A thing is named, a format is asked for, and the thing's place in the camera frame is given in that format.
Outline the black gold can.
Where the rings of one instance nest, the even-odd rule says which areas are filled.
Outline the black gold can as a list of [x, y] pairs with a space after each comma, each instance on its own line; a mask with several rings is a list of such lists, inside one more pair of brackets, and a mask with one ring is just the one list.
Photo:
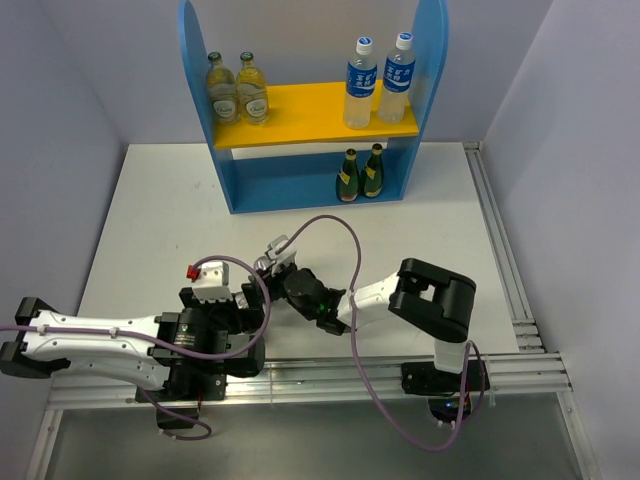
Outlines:
[[263, 255], [255, 260], [254, 270], [260, 275], [260, 277], [266, 281], [271, 276], [272, 260], [266, 255]]
[[246, 310], [250, 308], [250, 305], [242, 292], [238, 292], [234, 295], [236, 306], [239, 310]]

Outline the green glass bottle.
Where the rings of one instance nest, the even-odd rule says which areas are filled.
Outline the green glass bottle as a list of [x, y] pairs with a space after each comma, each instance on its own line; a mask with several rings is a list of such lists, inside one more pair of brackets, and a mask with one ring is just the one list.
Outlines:
[[384, 182], [382, 153], [382, 145], [375, 143], [372, 146], [371, 155], [362, 169], [361, 190], [365, 197], [374, 198], [381, 193]]
[[356, 157], [355, 149], [347, 149], [342, 166], [336, 176], [336, 196], [339, 201], [344, 203], [355, 201], [360, 193], [360, 172]]

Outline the Pocari water bottle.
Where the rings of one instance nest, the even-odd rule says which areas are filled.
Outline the Pocari water bottle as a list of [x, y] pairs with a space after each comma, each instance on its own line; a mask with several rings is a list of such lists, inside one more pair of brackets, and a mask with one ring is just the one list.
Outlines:
[[370, 122], [377, 80], [377, 61], [372, 53], [373, 40], [361, 36], [347, 63], [343, 120], [350, 129], [364, 129]]
[[397, 124], [404, 118], [416, 62], [413, 40], [410, 32], [399, 33], [386, 57], [377, 115], [387, 124]]

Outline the black gold can front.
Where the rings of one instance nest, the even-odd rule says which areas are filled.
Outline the black gold can front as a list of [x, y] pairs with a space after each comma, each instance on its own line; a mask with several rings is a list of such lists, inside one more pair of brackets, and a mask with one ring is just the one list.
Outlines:
[[242, 292], [238, 292], [234, 295], [236, 306], [239, 310], [246, 310], [250, 308], [250, 305]]

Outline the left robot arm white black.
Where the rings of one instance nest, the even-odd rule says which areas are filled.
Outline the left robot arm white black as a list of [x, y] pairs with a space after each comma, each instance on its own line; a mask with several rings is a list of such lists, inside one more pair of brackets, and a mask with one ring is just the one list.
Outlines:
[[190, 287], [179, 297], [179, 312], [131, 319], [68, 316], [25, 297], [17, 336], [1, 346], [1, 371], [27, 379], [101, 376], [159, 401], [221, 400], [228, 377], [255, 377], [263, 368], [265, 343], [256, 337], [262, 296], [246, 283], [221, 299], [201, 299]]

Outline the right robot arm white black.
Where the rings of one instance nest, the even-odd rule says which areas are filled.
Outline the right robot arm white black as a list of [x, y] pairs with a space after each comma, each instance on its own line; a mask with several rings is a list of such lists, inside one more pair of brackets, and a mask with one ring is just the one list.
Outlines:
[[310, 269], [292, 263], [277, 268], [269, 289], [272, 299], [285, 300], [336, 336], [398, 317], [434, 339], [438, 386], [452, 390], [467, 377], [464, 356], [477, 285], [462, 274], [407, 258], [396, 273], [351, 294], [325, 286]]

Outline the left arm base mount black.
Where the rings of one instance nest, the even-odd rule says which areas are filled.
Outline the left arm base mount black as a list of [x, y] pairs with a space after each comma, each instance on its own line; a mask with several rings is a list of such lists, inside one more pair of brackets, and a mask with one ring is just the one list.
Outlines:
[[156, 410], [156, 424], [169, 431], [191, 430], [199, 419], [204, 401], [224, 399], [227, 377], [224, 374], [169, 375], [162, 388], [148, 390], [150, 398], [171, 414]]

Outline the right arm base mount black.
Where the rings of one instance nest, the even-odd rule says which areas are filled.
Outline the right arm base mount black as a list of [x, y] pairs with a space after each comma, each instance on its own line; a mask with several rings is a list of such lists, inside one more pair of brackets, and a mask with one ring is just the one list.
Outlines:
[[401, 365], [401, 386], [405, 394], [427, 397], [427, 405], [437, 425], [457, 423], [459, 405], [463, 406], [462, 420], [473, 412], [471, 396], [484, 390], [488, 393], [491, 384], [483, 361], [472, 359], [468, 363], [465, 380], [465, 396], [460, 401], [461, 374], [439, 371], [433, 362], [406, 362]]

